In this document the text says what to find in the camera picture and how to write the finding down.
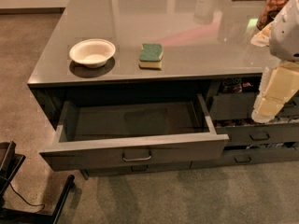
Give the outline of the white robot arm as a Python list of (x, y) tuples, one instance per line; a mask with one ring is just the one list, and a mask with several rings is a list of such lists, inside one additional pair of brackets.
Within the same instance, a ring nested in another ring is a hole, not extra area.
[(251, 113), (255, 122), (267, 123), (299, 91), (299, 0), (289, 0), (251, 44), (268, 46), (280, 59), (277, 66), (264, 69)]

